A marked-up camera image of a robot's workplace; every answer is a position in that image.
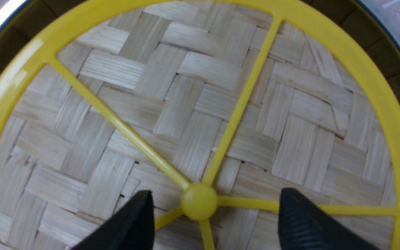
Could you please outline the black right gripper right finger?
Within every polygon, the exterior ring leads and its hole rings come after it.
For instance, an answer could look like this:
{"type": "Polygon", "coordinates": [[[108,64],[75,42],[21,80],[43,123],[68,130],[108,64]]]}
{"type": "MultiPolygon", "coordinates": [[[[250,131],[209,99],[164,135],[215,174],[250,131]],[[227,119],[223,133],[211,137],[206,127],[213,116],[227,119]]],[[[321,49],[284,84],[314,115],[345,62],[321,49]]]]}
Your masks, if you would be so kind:
{"type": "Polygon", "coordinates": [[[280,195],[278,237],[283,250],[377,250],[294,188],[280,195]]]}

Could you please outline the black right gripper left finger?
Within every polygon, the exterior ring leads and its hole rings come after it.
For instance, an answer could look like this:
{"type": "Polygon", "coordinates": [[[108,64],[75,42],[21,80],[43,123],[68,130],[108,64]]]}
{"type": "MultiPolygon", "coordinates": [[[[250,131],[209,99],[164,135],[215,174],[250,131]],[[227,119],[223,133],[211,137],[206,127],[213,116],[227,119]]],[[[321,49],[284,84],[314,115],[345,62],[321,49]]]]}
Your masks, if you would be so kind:
{"type": "Polygon", "coordinates": [[[155,240],[151,191],[135,193],[124,206],[73,250],[152,250],[155,240]]]}

